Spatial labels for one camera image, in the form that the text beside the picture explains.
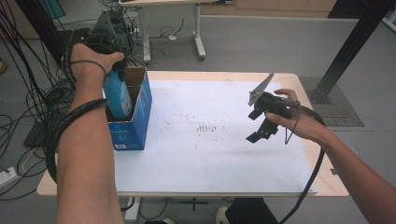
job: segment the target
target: blue box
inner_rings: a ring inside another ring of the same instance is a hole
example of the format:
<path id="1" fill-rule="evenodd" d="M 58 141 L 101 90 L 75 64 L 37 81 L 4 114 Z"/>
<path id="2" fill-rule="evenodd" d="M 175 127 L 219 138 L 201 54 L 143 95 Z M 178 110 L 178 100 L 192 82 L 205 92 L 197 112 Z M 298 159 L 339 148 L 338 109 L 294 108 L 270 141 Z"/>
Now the blue box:
<path id="1" fill-rule="evenodd" d="M 149 126 L 151 90 L 145 67 L 125 68 L 125 83 L 134 104 L 128 121 L 116 121 L 107 109 L 108 127 L 115 150 L 143 150 Z"/>

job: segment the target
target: white paper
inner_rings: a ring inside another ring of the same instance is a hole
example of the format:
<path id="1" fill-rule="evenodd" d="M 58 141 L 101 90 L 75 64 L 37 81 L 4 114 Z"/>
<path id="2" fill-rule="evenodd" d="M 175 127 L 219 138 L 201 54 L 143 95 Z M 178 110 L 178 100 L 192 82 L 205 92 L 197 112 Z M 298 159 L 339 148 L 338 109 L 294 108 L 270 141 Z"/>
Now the white paper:
<path id="1" fill-rule="evenodd" d="M 311 171 L 301 141 L 285 145 L 285 129 L 256 144 L 264 115 L 248 118 L 259 83 L 150 81 L 146 147 L 115 151 L 120 192 L 145 194 L 298 194 Z M 279 89 L 270 83 L 266 91 Z M 311 187 L 310 193 L 317 192 Z"/>

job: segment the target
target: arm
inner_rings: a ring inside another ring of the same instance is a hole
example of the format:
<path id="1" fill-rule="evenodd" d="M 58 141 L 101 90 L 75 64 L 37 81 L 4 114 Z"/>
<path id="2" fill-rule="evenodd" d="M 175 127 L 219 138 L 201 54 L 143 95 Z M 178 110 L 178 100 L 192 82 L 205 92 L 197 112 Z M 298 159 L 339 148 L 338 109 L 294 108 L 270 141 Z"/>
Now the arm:
<path id="1" fill-rule="evenodd" d="M 71 61 L 92 60 L 108 72 L 121 53 L 98 54 L 73 47 Z M 101 99 L 104 71 L 94 63 L 74 63 L 75 98 L 70 110 Z M 63 133 L 58 160 L 58 223 L 122 223 L 114 175 L 114 155 L 104 108 L 74 121 Z"/>
<path id="2" fill-rule="evenodd" d="M 297 100 L 294 91 L 278 90 L 276 93 L 288 95 L 288 100 Z M 292 129 L 297 121 L 271 113 L 266 117 L 288 129 Z M 333 132 L 306 114 L 300 116 L 295 133 L 318 143 L 325 150 L 352 199 L 370 223 L 396 223 L 396 188 L 364 163 Z"/>

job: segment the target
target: gray floor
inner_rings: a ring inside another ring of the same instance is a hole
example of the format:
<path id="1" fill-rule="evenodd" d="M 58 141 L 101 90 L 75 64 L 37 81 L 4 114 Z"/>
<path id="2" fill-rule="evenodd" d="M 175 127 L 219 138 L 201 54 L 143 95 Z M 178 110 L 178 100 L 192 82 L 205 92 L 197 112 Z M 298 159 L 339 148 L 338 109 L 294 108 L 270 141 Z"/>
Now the gray floor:
<path id="1" fill-rule="evenodd" d="M 186 24 L 177 41 L 151 40 L 152 62 L 148 70 L 282 72 L 300 77 L 322 77 L 355 24 L 356 21 L 337 20 L 202 17 L 205 60 L 197 57 L 190 35 L 192 26 Z M 40 49 L 36 41 L 31 43 Z M 1 56 L 10 61 L 4 46 L 0 48 Z M 332 128 L 393 185 L 396 185 L 395 61 L 396 35 L 381 23 L 338 82 L 364 127 Z M 16 72 L 11 65 L 7 74 L 0 76 L 0 114 L 13 118 L 25 110 L 26 92 Z M 16 165 L 26 150 L 21 141 L 28 132 L 25 127 L 31 123 L 25 120 L 18 127 L 10 150 L 0 160 L 1 166 Z M 40 176 L 22 180 L 0 199 L 34 189 L 39 179 Z M 181 205 L 180 199 L 172 198 L 159 219 L 170 217 L 177 223 L 215 223 L 218 207 L 229 203 L 218 198 L 205 200 L 209 205 L 197 205 L 196 211 L 192 211 L 190 205 Z M 271 197 L 265 201 L 280 220 L 294 206 L 296 198 Z M 162 211 L 164 202 L 165 199 L 144 199 L 141 213 L 155 217 Z M 0 202 L 1 223 L 54 223 L 55 217 L 55 198 L 33 193 L 22 199 Z M 365 219 L 350 197 L 308 197 L 290 223 L 365 223 Z"/>

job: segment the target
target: person's right hand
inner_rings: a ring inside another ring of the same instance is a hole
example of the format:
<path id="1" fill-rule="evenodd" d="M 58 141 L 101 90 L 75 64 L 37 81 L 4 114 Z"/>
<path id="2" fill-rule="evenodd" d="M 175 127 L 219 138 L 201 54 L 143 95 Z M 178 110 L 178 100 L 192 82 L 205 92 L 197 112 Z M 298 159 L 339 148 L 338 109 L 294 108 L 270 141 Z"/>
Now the person's right hand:
<path id="1" fill-rule="evenodd" d="M 72 48 L 71 63 L 81 60 L 90 60 L 99 63 L 108 73 L 114 63 L 121 61 L 124 58 L 123 53 L 115 52 L 112 54 L 96 53 L 92 49 L 83 44 L 76 44 Z M 73 75 L 78 82 L 83 77 L 88 77 L 90 80 L 103 81 L 106 74 L 103 69 L 95 63 L 73 63 Z"/>
<path id="2" fill-rule="evenodd" d="M 295 91 L 288 89 L 280 89 L 275 91 L 276 94 L 284 94 L 288 97 L 287 101 L 296 101 L 297 95 Z M 292 109 L 293 117 L 291 119 L 285 119 L 279 115 L 267 112 L 265 117 L 267 117 L 270 121 L 275 124 L 281 125 L 289 130 L 294 131 L 294 133 L 302 138 L 309 139 L 314 142 L 320 142 L 323 140 L 323 137 L 329 130 L 317 122 L 315 119 L 310 117 L 309 115 L 301 112 L 300 117 L 298 118 L 297 111 Z"/>

